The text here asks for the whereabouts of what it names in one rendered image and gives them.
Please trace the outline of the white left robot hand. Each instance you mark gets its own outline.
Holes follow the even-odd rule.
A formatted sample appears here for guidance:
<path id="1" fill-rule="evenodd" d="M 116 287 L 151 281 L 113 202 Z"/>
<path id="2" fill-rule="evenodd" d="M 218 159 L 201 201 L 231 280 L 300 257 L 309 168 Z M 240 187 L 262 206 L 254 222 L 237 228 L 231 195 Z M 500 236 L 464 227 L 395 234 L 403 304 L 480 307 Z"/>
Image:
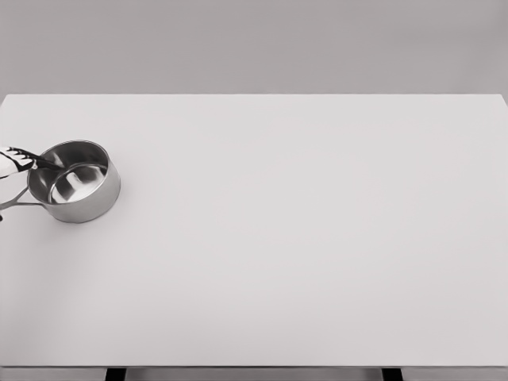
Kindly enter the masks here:
<path id="1" fill-rule="evenodd" d="M 61 166 L 21 148 L 0 147 L 0 179 L 38 168 L 59 171 Z"/>

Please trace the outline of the stainless steel pot with handle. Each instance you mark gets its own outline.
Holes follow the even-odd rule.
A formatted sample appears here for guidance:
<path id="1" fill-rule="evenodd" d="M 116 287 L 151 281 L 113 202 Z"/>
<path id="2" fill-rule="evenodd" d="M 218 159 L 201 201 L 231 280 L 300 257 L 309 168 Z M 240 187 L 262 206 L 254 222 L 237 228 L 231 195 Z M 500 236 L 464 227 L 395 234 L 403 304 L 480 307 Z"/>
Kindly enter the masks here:
<path id="1" fill-rule="evenodd" d="M 21 200 L 26 193 L 34 198 L 29 203 L 31 206 L 40 206 L 66 223 L 92 221 L 117 201 L 121 178 L 101 145 L 88 140 L 71 140 L 47 149 L 41 158 L 58 169 L 29 170 L 25 189 L 11 200 L 0 203 L 0 220 L 3 210 L 28 205 Z"/>

